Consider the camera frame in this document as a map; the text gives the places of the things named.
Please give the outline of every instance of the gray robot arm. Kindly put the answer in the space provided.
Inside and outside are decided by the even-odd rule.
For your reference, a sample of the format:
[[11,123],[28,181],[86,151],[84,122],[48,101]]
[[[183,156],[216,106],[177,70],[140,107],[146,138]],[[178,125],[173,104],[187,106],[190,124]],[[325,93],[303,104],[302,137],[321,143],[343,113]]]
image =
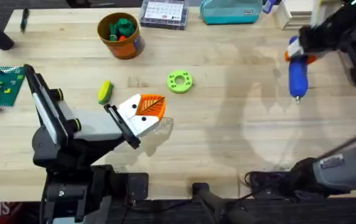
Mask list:
[[318,184],[343,192],[356,190],[356,146],[312,166]]

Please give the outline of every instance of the teal bag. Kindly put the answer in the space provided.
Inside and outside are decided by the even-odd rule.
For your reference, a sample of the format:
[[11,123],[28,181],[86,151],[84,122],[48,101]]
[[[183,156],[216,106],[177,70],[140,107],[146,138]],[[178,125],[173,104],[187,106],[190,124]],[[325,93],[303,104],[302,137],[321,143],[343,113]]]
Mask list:
[[262,0],[202,0],[200,15],[206,24],[254,23],[262,7]]

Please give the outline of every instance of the plastic storage case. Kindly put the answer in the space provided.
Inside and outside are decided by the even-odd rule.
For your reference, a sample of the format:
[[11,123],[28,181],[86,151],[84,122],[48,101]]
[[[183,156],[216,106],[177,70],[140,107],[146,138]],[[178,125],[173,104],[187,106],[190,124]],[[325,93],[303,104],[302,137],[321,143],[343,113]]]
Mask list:
[[184,30],[189,3],[183,0],[144,0],[139,15],[143,27]]

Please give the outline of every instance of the green ring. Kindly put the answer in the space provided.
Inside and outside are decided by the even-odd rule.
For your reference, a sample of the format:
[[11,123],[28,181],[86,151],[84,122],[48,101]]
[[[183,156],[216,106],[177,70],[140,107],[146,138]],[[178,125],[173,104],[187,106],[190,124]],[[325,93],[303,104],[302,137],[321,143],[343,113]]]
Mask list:
[[[177,78],[182,78],[184,83],[177,84]],[[167,86],[174,93],[185,93],[192,87],[192,85],[192,76],[185,70],[175,70],[167,77]]]

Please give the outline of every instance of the wooden table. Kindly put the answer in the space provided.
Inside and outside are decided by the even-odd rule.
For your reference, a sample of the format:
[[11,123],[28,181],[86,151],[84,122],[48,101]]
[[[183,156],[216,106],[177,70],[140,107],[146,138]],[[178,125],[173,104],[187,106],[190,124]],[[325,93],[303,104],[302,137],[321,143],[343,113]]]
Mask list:
[[[149,173],[149,198],[188,198],[193,182],[236,198],[248,192],[241,184],[246,172],[288,169],[356,134],[356,88],[336,53],[309,67],[310,89],[300,105],[290,97],[283,52],[296,32],[280,31],[273,15],[253,25],[206,26],[192,8],[187,30],[142,28],[144,52],[118,60],[96,34],[100,19],[116,11],[139,13],[31,10],[23,35],[16,10],[6,27],[16,46],[0,50],[0,66],[33,65],[78,110],[103,111],[96,100],[103,80],[114,83],[115,104],[136,93],[164,95],[167,128],[146,136],[137,150],[123,144],[97,162]],[[177,69],[194,78],[182,95],[166,87],[167,74]],[[0,200],[40,199],[45,170],[33,165],[31,148],[38,127],[25,82],[15,106],[0,113]]]

